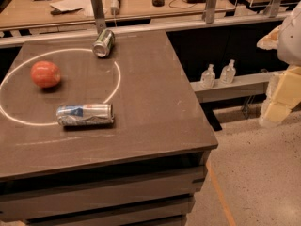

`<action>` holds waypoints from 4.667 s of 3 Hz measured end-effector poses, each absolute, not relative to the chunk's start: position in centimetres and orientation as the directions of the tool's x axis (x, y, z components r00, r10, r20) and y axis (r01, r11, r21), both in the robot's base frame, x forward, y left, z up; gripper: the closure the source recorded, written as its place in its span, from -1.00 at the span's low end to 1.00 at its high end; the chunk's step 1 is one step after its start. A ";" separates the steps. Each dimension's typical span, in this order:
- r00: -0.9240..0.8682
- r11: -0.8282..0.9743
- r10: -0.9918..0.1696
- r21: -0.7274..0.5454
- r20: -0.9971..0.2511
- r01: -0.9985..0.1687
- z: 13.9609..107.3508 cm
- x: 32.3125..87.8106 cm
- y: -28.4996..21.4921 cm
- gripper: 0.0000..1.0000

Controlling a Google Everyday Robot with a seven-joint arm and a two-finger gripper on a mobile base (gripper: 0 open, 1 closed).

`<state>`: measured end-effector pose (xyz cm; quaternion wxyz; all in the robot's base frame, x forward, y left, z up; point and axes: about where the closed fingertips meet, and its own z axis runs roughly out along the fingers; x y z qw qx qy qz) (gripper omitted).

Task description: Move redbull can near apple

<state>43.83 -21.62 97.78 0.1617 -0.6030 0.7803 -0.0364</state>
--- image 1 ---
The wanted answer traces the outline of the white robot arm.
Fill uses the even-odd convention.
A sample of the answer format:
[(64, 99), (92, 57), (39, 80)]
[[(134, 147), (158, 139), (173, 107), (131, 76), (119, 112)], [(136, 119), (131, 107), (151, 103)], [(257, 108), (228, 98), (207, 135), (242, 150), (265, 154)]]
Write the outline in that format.
[(261, 106), (260, 125), (276, 127), (301, 103), (301, 2), (257, 46), (276, 50), (277, 58), (288, 65), (271, 76)]

